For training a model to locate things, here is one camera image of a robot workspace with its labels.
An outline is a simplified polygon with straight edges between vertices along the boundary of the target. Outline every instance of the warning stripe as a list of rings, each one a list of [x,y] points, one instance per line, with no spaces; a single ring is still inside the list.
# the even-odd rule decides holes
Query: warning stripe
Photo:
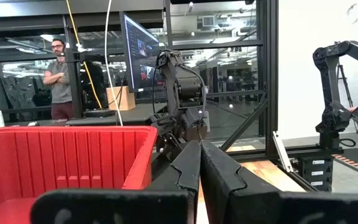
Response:
[[[334,156],[336,159],[340,159],[340,160],[346,162],[347,164],[350,164],[350,165],[352,165],[352,166],[358,168],[358,163],[356,163],[356,162],[354,162],[354,161],[352,161],[352,160],[350,160],[350,159],[348,159],[348,158],[346,158],[346,157],[344,157],[344,156],[341,156],[341,155],[338,155],[338,154],[334,154],[333,156]]]

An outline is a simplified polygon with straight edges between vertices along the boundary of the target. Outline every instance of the white cable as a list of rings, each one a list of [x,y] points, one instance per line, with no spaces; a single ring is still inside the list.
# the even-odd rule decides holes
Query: white cable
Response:
[[[107,9],[107,17],[106,17],[106,30],[104,31],[104,59],[106,61],[106,68],[107,68],[107,74],[108,74],[108,77],[109,77],[110,89],[111,89],[111,93],[112,93],[112,100],[114,100],[114,104],[116,105],[116,108],[117,108],[119,122],[120,122],[121,126],[123,126],[122,118],[121,118],[121,112],[119,111],[117,100],[115,100],[116,99],[116,94],[115,94],[115,92],[113,90],[113,85],[112,85],[111,76],[110,76],[108,55],[107,55],[107,33],[108,33],[108,27],[109,27],[110,8],[111,8],[111,0],[109,0],[109,7]]]

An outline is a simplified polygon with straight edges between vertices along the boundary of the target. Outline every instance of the black table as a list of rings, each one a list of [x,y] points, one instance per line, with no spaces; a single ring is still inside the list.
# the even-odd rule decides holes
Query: black table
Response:
[[[155,112],[161,113],[166,103],[156,103]],[[153,115],[153,105],[151,103],[138,104],[129,111],[122,111],[121,117],[124,125],[150,125],[149,118]],[[39,120],[36,121],[40,126],[112,126],[116,125],[116,116],[108,116],[106,118],[80,118],[69,121],[55,121],[55,120]],[[31,121],[7,123],[6,126],[27,126]]]
[[[166,103],[156,103],[155,112],[160,113],[166,107]],[[153,115],[153,106],[151,103],[138,104],[129,111],[121,111],[121,118],[124,125],[150,125],[149,118]],[[106,118],[81,118],[72,119],[66,122],[70,126],[110,126],[116,125],[116,116],[108,116]]]

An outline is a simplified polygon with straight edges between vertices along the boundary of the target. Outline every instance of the yellow cable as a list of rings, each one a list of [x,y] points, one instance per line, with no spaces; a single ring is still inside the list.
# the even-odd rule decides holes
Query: yellow cable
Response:
[[[75,24],[74,24],[73,14],[71,13],[70,3],[68,3],[68,0],[66,0],[66,3],[67,3],[67,8],[68,8],[68,13],[69,13],[70,18],[71,18],[71,23],[73,24],[73,29],[74,29],[75,38],[77,39],[77,44],[80,44],[80,39],[78,38],[77,29],[76,29]],[[96,98],[96,101],[98,102],[99,107],[102,108],[102,104],[100,103],[99,98],[96,95],[96,91],[94,90],[91,74],[90,74],[90,71],[88,70],[88,66],[86,65],[86,62],[84,62],[84,66],[85,66],[86,73],[88,74],[89,80],[91,82],[93,95]]]

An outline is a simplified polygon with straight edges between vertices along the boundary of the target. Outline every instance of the cardboard box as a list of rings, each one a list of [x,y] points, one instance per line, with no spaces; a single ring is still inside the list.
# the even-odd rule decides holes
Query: cardboard box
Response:
[[[117,104],[119,103],[119,99],[120,99],[120,95],[118,94],[120,89],[121,86],[113,87],[114,94],[117,97]],[[106,92],[107,92],[107,99],[109,102],[109,109],[116,110],[116,104],[113,101],[111,89],[107,88]],[[134,108],[135,108],[135,94],[129,93],[128,86],[124,86],[122,88],[122,96],[121,96],[121,103],[119,105],[119,109],[121,111],[127,111],[127,110],[132,110]]]

